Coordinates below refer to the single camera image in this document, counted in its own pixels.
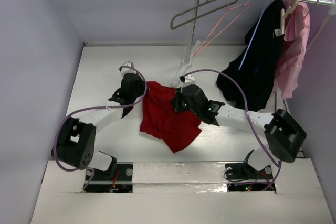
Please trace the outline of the red t shirt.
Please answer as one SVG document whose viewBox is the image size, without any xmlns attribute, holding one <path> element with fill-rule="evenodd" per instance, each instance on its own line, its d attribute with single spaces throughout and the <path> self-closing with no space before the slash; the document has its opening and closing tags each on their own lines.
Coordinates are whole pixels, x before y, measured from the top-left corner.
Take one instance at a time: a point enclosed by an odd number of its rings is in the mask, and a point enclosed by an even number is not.
<svg viewBox="0 0 336 224">
<path fill-rule="evenodd" d="M 187 148 L 202 132 L 201 120 L 190 111 L 177 113 L 171 105 L 175 88 L 147 82 L 149 90 L 142 100 L 140 131 L 163 142 L 173 152 Z"/>
</svg>

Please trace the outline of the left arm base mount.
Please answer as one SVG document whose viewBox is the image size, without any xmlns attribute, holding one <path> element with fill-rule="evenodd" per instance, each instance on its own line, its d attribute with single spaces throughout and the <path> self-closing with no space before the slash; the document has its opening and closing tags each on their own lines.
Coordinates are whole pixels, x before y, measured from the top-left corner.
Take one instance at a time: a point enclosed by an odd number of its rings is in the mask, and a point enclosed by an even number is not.
<svg viewBox="0 0 336 224">
<path fill-rule="evenodd" d="M 133 192 L 133 163 L 117 163 L 112 176 L 94 169 L 94 176 L 84 188 L 88 193 L 131 193 Z"/>
</svg>

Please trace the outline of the blue wire hanger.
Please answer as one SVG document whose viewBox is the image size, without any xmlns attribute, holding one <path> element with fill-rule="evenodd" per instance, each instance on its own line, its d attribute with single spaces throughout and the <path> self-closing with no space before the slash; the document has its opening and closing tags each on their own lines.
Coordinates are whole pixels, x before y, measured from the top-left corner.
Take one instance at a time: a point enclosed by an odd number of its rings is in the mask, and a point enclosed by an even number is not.
<svg viewBox="0 0 336 224">
<path fill-rule="evenodd" d="M 240 65 L 239 65 L 239 67 L 238 67 L 238 71 L 241 70 L 241 68 L 242 68 L 242 66 L 243 66 L 243 64 L 244 64 L 244 61 L 245 61 L 245 59 L 246 59 L 246 56 L 247 56 L 248 51 L 249 51 L 249 49 L 250 49 L 250 46 L 251 46 L 251 44 L 252 44 L 252 42 L 253 42 L 253 40 L 254 40 L 254 36 L 255 36 L 255 34 L 256 34 L 256 32 L 257 32 L 258 26 L 259 26 L 259 24 L 260 24 L 260 21 L 261 21 L 261 19 L 262 19 L 263 14 L 264 14 L 264 12 L 265 12 L 265 10 L 266 10 L 266 7 L 267 7 L 268 2 L 269 2 L 269 0 L 266 0 L 264 6 L 263 6 L 263 8 L 262 8 L 262 11 L 261 11 L 261 13 L 260 13 L 259 19 L 258 19 L 258 21 L 257 21 L 257 23 L 256 23 L 256 25 L 255 25 L 255 29 L 254 29 L 254 31 L 253 31 L 253 33 L 252 33 L 252 36 L 251 36 L 251 38 L 250 38 L 250 41 L 249 41 L 249 43 L 248 43 L 248 45 L 247 45 L 247 47 L 246 47 L 246 51 L 245 51 L 245 53 L 244 53 L 244 56 L 243 56 L 243 58 L 242 58 L 242 60 L 241 60 L 241 62 L 240 62 Z"/>
</svg>

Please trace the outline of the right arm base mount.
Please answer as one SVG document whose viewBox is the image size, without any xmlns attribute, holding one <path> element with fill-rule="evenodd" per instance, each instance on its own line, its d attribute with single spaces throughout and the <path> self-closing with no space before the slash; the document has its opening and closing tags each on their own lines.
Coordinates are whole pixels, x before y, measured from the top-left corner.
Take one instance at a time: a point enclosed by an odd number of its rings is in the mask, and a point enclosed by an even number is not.
<svg viewBox="0 0 336 224">
<path fill-rule="evenodd" d="M 226 163 L 223 177 L 228 192 L 276 191 L 270 165 L 255 170 L 247 163 Z"/>
</svg>

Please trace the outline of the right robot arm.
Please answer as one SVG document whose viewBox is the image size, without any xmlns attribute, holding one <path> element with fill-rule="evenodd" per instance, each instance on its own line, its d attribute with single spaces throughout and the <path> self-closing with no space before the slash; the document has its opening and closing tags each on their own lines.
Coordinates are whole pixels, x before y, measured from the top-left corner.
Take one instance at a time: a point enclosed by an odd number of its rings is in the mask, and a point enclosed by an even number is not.
<svg viewBox="0 0 336 224">
<path fill-rule="evenodd" d="M 177 113 L 190 111 L 202 122 L 219 127 L 252 131 L 266 143 L 250 151 L 242 164 L 241 171 L 253 178 L 271 163 L 293 163 L 307 134 L 286 110 L 274 113 L 245 111 L 223 102 L 209 100 L 203 90 L 195 85 L 177 89 L 172 106 Z"/>
</svg>

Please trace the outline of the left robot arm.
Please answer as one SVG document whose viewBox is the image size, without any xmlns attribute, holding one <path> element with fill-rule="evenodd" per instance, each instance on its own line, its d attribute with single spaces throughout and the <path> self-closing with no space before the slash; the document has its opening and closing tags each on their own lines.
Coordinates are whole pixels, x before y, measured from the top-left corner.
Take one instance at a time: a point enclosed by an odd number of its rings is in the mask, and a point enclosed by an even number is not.
<svg viewBox="0 0 336 224">
<path fill-rule="evenodd" d="M 137 71 L 125 73 L 118 88 L 102 106 L 79 109 L 60 124 L 51 155 L 66 172 L 90 169 L 96 135 L 111 123 L 126 117 L 140 103 L 148 89 L 144 76 Z"/>
</svg>

